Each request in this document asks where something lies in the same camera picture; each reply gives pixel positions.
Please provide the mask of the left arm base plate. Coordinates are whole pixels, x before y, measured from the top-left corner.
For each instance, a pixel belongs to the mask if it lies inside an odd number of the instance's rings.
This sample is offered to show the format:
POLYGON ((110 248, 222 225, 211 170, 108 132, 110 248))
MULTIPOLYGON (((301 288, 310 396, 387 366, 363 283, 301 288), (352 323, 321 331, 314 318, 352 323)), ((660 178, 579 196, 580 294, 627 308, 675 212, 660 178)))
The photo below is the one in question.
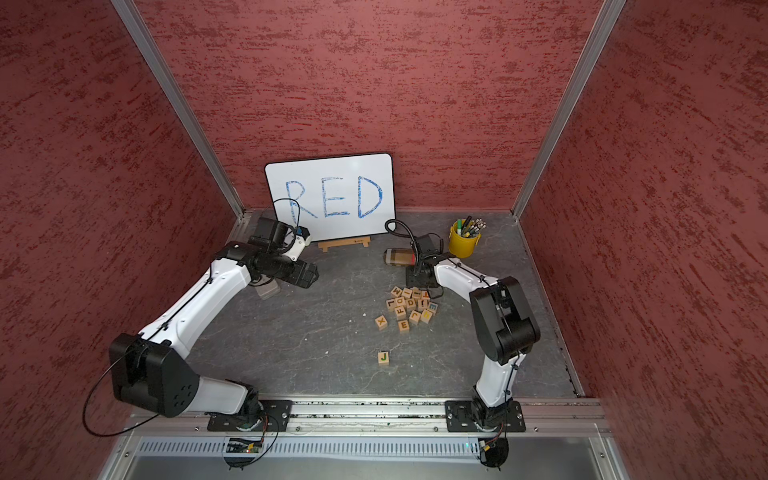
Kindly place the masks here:
POLYGON ((235 434, 284 432, 287 429, 292 407, 293 402, 290 400, 246 402, 236 414, 211 413, 207 430, 235 434))

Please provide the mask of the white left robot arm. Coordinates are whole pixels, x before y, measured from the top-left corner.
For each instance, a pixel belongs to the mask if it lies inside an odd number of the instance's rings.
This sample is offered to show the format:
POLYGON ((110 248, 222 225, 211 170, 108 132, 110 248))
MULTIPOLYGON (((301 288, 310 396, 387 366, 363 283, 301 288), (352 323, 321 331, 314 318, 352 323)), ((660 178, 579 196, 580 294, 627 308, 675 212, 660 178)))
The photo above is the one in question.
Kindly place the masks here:
POLYGON ((254 387, 197 374, 186 358, 214 318, 241 290, 261 277, 309 288, 317 267, 249 243, 230 242, 203 276, 139 333, 121 334, 109 347, 113 394, 121 402, 172 418, 205 413, 238 430, 266 422, 254 387))

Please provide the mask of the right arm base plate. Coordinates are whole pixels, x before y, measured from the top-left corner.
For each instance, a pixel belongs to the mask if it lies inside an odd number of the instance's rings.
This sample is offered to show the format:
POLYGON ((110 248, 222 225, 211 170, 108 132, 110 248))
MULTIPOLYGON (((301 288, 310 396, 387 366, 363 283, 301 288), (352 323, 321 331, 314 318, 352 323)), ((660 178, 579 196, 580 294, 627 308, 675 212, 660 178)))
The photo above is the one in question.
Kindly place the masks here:
POLYGON ((444 403, 449 432, 522 433, 526 424, 519 402, 508 400, 496 407, 486 407, 480 400, 449 400, 444 403))

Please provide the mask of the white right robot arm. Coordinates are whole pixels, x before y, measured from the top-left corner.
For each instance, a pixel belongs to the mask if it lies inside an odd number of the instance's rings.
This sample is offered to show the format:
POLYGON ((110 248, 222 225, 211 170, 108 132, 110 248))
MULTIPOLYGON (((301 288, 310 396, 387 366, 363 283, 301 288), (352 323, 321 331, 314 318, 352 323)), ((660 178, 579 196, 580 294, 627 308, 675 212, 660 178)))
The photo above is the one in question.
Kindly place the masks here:
POLYGON ((535 315, 519 281, 484 275, 457 258, 406 268, 406 285, 441 287, 466 300, 477 341, 485 355, 473 387, 470 418, 484 430, 496 429, 512 415, 513 383, 519 367, 541 338, 535 315))

